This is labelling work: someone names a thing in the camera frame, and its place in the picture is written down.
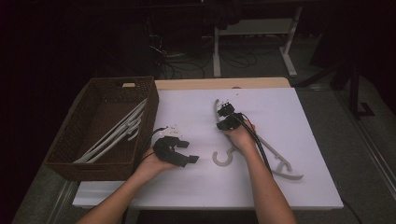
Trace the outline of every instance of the brown basket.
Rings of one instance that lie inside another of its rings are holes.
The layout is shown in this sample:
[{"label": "brown basket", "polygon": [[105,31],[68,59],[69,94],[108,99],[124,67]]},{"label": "brown basket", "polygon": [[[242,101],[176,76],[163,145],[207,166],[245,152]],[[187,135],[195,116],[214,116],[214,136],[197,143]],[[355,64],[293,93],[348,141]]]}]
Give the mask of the brown basket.
[{"label": "brown basket", "polygon": [[[72,163],[146,98],[134,140],[126,136],[94,163]],[[71,181],[126,180],[149,147],[143,145],[151,136],[158,103],[153,77],[91,79],[73,103],[45,164]]]}]

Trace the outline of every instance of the table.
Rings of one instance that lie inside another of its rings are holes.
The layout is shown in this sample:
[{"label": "table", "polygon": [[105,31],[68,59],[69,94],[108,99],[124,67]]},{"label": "table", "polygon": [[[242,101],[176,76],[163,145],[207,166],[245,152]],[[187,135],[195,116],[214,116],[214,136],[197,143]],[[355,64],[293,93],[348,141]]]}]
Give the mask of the table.
[{"label": "table", "polygon": [[[190,142],[187,149],[179,152],[198,155],[200,159],[196,164],[156,177],[136,195],[131,202],[133,208],[253,209],[244,158],[234,153],[232,163],[225,167],[211,160],[214,151],[224,155],[230,146],[216,130],[216,97],[230,99],[235,110],[247,114],[258,134],[290,161],[294,172],[304,175],[298,181],[275,176],[292,209],[343,207],[296,92],[285,78],[173,80],[156,84],[160,104],[154,128],[176,123],[183,133],[182,140]],[[268,150],[265,152],[273,167],[277,159]],[[121,181],[81,182],[73,205],[95,206],[120,184]]]},{"label": "table", "polygon": [[241,20],[236,25],[231,25],[227,30],[219,30],[215,27],[214,33],[214,53],[213,53],[213,71],[214,77],[221,77],[220,58],[219,58],[219,36],[220,35],[270,35],[286,34],[285,45],[279,48],[283,62],[288,69],[291,77],[296,77],[297,72],[289,56],[291,41],[297,28],[298,20],[301,15],[302,7],[297,7],[292,18],[286,19],[265,19],[265,20]]}]

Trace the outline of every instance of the white board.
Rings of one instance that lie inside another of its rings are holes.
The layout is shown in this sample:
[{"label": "white board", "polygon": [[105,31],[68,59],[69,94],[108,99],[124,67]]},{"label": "white board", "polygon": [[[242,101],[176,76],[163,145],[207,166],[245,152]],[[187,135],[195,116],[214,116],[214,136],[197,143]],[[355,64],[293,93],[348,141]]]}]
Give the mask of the white board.
[{"label": "white board", "polygon": [[[343,204],[320,154],[308,121],[292,88],[159,91],[154,129],[176,124],[190,142],[177,149],[199,156],[195,164],[166,171],[146,185],[131,202],[137,209],[253,209],[248,169],[238,152],[225,167],[212,161],[214,151],[225,161],[230,143],[216,127],[216,99],[230,100],[235,112],[248,116],[257,133],[291,163],[298,181],[275,175],[292,209],[334,209]],[[161,136],[154,135],[153,143]],[[266,148],[270,165],[279,160]],[[99,204],[122,182],[81,182],[74,206]]]}]

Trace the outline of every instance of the person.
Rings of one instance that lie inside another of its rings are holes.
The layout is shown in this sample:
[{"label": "person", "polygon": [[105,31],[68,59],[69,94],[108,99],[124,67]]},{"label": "person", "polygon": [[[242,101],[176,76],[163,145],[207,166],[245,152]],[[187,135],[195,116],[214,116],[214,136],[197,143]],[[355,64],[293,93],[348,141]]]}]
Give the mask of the person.
[{"label": "person", "polygon": [[[254,125],[250,125],[247,121],[245,123],[254,130]],[[259,223],[297,223],[286,198],[265,166],[256,148],[256,143],[248,131],[241,125],[225,133],[230,136],[246,158],[254,207]],[[78,223],[118,222],[141,188],[162,171],[176,167],[168,162],[160,161],[152,152],[153,149],[150,148],[145,154],[149,156],[142,160],[134,174],[110,196],[90,210]]]}]

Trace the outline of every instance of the white stand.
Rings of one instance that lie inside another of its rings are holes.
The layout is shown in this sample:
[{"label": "white stand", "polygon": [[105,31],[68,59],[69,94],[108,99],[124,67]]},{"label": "white stand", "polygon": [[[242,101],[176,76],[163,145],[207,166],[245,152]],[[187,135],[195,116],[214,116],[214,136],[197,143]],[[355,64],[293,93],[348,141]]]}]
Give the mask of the white stand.
[{"label": "white stand", "polygon": [[296,77],[297,72],[291,62],[289,49],[291,41],[301,15],[302,7],[297,7],[293,18],[287,19],[266,19],[266,20],[241,20],[238,24],[229,26],[227,30],[218,30],[215,27],[215,46],[213,52],[214,77],[221,77],[219,61],[219,36],[220,35],[269,35],[269,34],[288,34],[284,47],[280,47],[283,62],[285,63],[289,75]]}]

